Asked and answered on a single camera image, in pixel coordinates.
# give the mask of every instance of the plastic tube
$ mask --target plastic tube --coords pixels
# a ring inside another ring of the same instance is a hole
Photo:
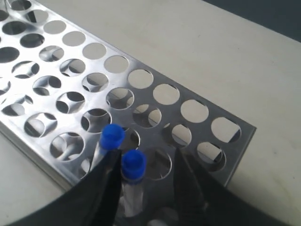
[[[143,185],[146,157],[139,150],[130,150],[123,155],[121,172],[123,177],[123,204],[125,217],[133,217],[143,210]]]
[[[104,127],[94,151],[91,169],[104,158],[108,151],[117,149],[124,138],[125,132],[119,125],[110,124]]]

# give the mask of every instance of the blue screw cap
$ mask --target blue screw cap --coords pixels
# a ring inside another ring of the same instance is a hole
[[[125,136],[125,132],[121,126],[109,124],[104,127],[99,144],[103,149],[113,150],[121,145]]]
[[[126,180],[136,181],[144,176],[146,156],[139,150],[130,150],[122,156],[121,171]]]

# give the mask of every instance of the white table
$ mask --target white table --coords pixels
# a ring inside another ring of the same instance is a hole
[[[278,219],[301,222],[300,43],[201,0],[40,1],[256,126],[229,189]],[[2,140],[5,224],[61,191]]]

